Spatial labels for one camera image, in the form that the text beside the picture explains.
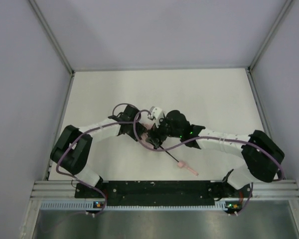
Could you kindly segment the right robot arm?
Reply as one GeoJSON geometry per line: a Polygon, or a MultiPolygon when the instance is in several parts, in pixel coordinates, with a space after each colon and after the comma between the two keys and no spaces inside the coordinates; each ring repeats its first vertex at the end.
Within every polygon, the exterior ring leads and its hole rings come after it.
{"type": "Polygon", "coordinates": [[[148,131],[147,142],[154,149],[159,149],[170,137],[178,138],[190,148],[217,150],[243,159],[244,164],[231,169],[223,179],[236,190],[256,181],[271,183],[284,178],[281,163],[285,154],[261,130],[244,135],[221,133],[191,124],[178,110],[165,114],[156,107],[151,108],[148,119],[153,125],[148,131]]]}

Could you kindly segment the pink and black folding umbrella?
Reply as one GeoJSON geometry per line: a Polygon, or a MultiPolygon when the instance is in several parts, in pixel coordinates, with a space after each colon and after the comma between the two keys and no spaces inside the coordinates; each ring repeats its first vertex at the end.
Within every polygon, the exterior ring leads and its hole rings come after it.
{"type": "MultiPolygon", "coordinates": [[[[147,133],[143,133],[141,135],[141,142],[146,145],[147,147],[154,149],[154,146],[152,144],[150,144],[149,142],[147,142],[146,140],[148,139],[148,134],[147,133]]],[[[181,169],[186,169],[188,171],[190,171],[194,176],[198,176],[198,172],[195,171],[194,169],[192,169],[185,161],[183,160],[178,160],[177,158],[175,158],[171,153],[169,153],[168,151],[164,151],[165,153],[168,154],[168,156],[170,156],[174,161],[177,162],[177,166],[181,169]]]]}

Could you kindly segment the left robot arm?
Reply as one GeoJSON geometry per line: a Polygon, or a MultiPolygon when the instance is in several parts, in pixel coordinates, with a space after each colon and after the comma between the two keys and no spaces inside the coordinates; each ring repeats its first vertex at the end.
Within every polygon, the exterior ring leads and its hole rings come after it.
{"type": "Polygon", "coordinates": [[[50,153],[50,159],[56,163],[56,172],[89,186],[100,185],[103,178],[88,165],[92,143],[124,134],[140,140],[147,128],[139,123],[139,111],[127,104],[123,112],[101,122],[83,127],[66,126],[50,153]]]}

